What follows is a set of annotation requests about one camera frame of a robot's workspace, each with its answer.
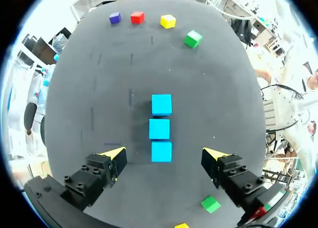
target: green cube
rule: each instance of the green cube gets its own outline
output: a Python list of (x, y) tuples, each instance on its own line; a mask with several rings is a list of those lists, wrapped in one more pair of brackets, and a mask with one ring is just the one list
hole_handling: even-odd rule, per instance
[(214, 199), (214, 197), (207, 197), (201, 202), (202, 206), (209, 212), (215, 212), (221, 205)]
[(187, 34), (184, 39), (184, 43), (188, 45), (190, 48), (195, 48), (199, 45), (202, 40), (202, 36), (198, 34), (196, 31), (192, 30)]

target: black chair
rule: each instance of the black chair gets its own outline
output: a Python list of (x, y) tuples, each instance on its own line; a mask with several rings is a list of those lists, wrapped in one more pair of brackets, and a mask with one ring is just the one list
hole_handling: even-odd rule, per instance
[[(31, 134), (31, 128), (34, 121), (34, 116), (37, 110), (37, 105), (33, 102), (29, 102), (24, 111), (24, 127), (27, 130), (28, 135)], [(44, 136), (44, 124), (45, 124), (45, 117), (43, 116), (41, 123), (40, 123), (40, 133), (41, 139), (43, 144), (45, 145), (45, 136)]]
[(45, 145), (45, 135), (44, 135), (44, 125), (45, 125), (45, 116), (41, 120), (40, 133), (43, 144)]
[(30, 131), (33, 125), (34, 116), (37, 110), (37, 105), (30, 102), (27, 104), (24, 111), (24, 127), (27, 131)]

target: yellow cube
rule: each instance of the yellow cube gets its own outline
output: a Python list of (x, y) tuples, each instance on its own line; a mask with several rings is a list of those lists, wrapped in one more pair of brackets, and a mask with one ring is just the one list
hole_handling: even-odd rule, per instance
[(160, 18), (160, 24), (165, 29), (167, 28), (174, 28), (175, 27), (176, 19), (171, 14), (162, 15)]
[(175, 226), (174, 228), (189, 228), (189, 226), (186, 223), (182, 223), (182, 224)]

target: screw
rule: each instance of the screw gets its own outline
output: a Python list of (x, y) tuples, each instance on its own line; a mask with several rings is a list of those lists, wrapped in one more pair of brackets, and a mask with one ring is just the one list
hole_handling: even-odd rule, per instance
[(246, 165), (243, 165), (240, 167), (243, 171), (246, 171), (247, 170), (247, 166)]
[(84, 184), (82, 182), (79, 182), (76, 187), (79, 189), (79, 190), (83, 190), (84, 189)]
[(95, 175), (99, 174), (99, 169), (95, 167), (95, 168), (93, 169), (93, 174), (95, 174)]
[(244, 189), (246, 190), (246, 191), (248, 191), (249, 189), (251, 189), (253, 186), (252, 186), (252, 184), (250, 184), (250, 183), (247, 183), (247, 184), (245, 184), (244, 185)]
[(234, 174), (236, 174), (235, 169), (231, 169), (231, 170), (229, 171), (229, 175), (234, 175)]
[(88, 170), (88, 167), (87, 167), (86, 165), (82, 165), (82, 166), (81, 166), (81, 169), (82, 169), (83, 171), (87, 171), (87, 170)]
[(259, 182), (259, 183), (261, 183), (261, 182), (263, 182), (264, 181), (264, 177), (263, 176), (260, 176), (260, 177), (258, 177), (258, 179), (257, 179), (257, 181)]
[(64, 176), (64, 181), (66, 181), (66, 182), (70, 182), (70, 181), (71, 181), (70, 176)]
[(44, 191), (45, 191), (45, 192), (49, 192), (49, 191), (51, 191), (51, 187), (49, 187), (49, 186), (44, 187)]

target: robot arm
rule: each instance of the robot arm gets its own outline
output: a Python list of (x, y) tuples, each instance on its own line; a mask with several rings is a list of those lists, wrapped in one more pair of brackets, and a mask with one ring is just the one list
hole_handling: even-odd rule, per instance
[(52, 228), (117, 228), (82, 211), (94, 204), (106, 186), (112, 187), (127, 164), (124, 147), (104, 154), (91, 154), (86, 164), (71, 176), (64, 186), (51, 176), (35, 177), (24, 185), (32, 206)]

